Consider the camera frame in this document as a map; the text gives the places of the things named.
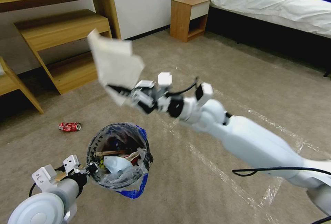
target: white bedsheet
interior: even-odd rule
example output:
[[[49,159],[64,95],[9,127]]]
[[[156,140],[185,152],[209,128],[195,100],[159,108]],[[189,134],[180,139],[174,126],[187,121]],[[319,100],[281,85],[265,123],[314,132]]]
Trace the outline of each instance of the white bedsheet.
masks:
[[[212,6],[331,38],[331,2],[322,0],[211,0]]]

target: white drawer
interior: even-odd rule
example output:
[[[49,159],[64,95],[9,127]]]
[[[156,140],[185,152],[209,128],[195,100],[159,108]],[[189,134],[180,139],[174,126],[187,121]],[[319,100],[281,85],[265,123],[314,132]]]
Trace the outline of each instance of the white drawer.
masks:
[[[191,7],[190,20],[206,15],[209,9],[209,1],[194,5]]]

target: wooden chair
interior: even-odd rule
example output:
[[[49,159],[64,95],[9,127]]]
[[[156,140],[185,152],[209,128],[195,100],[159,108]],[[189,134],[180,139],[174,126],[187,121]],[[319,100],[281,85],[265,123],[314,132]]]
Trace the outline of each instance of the wooden chair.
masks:
[[[12,69],[8,67],[2,57],[0,57],[0,66],[2,66],[4,70],[4,75],[0,74],[0,96],[19,89],[36,107],[36,109],[38,109],[38,111],[43,114],[44,111],[41,109],[36,98],[33,96],[30,90],[27,89],[21,79],[19,79],[18,76],[12,71]]]

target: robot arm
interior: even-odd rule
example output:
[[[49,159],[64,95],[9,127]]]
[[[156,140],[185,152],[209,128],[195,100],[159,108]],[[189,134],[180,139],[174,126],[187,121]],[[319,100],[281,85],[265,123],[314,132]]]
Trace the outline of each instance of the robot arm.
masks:
[[[161,73],[158,76],[159,89],[152,81],[140,81],[130,93],[126,92],[133,105],[145,113],[154,109],[168,112],[195,131],[219,139],[226,150],[253,168],[268,167],[270,170],[261,171],[308,189],[311,201],[325,214],[331,215],[330,160],[305,159],[276,134],[246,117],[229,114],[220,102],[212,99],[213,90],[208,83],[196,86],[195,97],[185,98],[181,93],[186,90],[171,93],[171,85],[171,74]]]
[[[66,158],[61,167],[66,177],[60,182],[56,181],[57,173],[51,165],[34,172],[32,179],[42,193],[23,201],[11,214],[8,224],[69,223],[77,212],[76,198],[81,194],[89,175],[98,169],[93,163],[83,169],[78,167],[76,155]]]

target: bed frame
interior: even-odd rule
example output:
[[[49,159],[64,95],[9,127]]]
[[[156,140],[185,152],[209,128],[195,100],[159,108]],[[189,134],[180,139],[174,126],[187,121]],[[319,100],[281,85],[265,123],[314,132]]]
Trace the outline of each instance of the bed frame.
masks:
[[[331,73],[331,39],[210,7],[206,30]]]

